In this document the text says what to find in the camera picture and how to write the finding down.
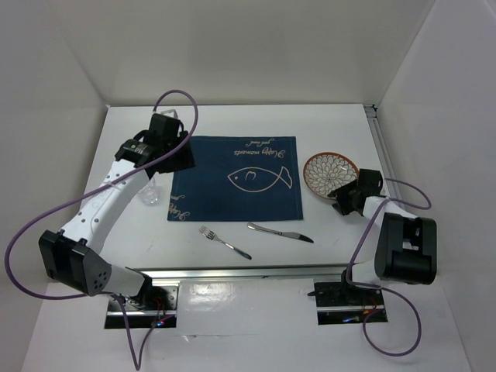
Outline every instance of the fork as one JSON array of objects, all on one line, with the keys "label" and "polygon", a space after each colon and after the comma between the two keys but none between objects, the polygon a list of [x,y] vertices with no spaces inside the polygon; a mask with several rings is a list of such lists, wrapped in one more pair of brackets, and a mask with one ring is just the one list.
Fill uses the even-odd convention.
[{"label": "fork", "polygon": [[232,246],[231,244],[229,243],[226,243],[224,240],[220,239],[217,234],[215,234],[213,231],[210,231],[209,229],[207,229],[206,227],[202,226],[200,228],[200,233],[203,234],[203,236],[207,239],[210,239],[210,240],[213,240],[214,242],[219,242],[219,243],[222,243],[224,244],[225,246],[228,246],[229,248],[231,248],[233,251],[235,251],[236,253],[240,254],[241,256],[245,257],[246,259],[248,260],[251,260],[251,256],[246,253],[246,252],[243,252],[242,250],[236,248],[235,246]]}]

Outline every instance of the blue cloth napkin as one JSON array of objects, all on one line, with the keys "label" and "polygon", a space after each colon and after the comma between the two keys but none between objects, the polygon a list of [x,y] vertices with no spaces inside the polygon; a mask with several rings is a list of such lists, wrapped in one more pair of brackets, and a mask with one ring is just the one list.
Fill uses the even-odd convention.
[{"label": "blue cloth napkin", "polygon": [[194,136],[174,173],[169,221],[303,219],[295,137]]}]

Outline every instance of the decorative plate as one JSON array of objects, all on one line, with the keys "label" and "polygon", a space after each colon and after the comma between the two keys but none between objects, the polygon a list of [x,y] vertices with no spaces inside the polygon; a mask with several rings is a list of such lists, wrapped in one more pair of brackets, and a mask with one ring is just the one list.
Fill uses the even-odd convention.
[{"label": "decorative plate", "polygon": [[331,191],[350,183],[358,177],[353,162],[338,153],[318,153],[307,160],[303,178],[307,186],[318,196],[331,199]]}]

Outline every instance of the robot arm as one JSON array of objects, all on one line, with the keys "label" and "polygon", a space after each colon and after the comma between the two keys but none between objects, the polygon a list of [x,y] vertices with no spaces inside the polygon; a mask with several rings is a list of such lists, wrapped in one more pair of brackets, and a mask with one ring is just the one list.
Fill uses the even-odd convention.
[{"label": "robot arm", "polygon": [[[342,215],[353,211],[372,219],[384,197],[381,173],[360,169],[357,180],[335,190],[334,208]],[[400,281],[431,284],[437,271],[436,222],[406,212],[395,203],[387,203],[374,220],[381,229],[375,258],[353,266],[355,282],[384,284]]]},{"label": "robot arm", "polygon": [[169,173],[195,165],[187,143],[163,162],[115,182],[175,148],[188,134],[179,132],[180,127],[182,123],[177,119],[153,114],[150,128],[127,140],[115,155],[102,182],[102,186],[110,184],[111,187],[89,199],[59,232],[47,230],[41,236],[39,245],[49,277],[89,296],[116,293],[142,305],[162,295],[162,289],[153,287],[147,275],[111,265],[99,254],[119,216],[155,173]]}]

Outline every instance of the knife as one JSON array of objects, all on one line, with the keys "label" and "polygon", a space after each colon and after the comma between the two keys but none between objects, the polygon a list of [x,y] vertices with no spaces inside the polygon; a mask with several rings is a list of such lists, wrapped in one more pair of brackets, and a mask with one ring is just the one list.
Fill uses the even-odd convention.
[{"label": "knife", "polygon": [[313,243],[313,240],[311,240],[310,238],[308,238],[305,235],[298,234],[297,232],[286,232],[285,233],[285,232],[281,232],[281,231],[266,229],[265,227],[255,225],[252,222],[248,223],[246,226],[248,226],[248,229],[261,231],[263,233],[269,233],[269,234],[284,236],[285,238],[292,238],[292,239],[296,239],[296,240],[301,240],[303,242]]}]

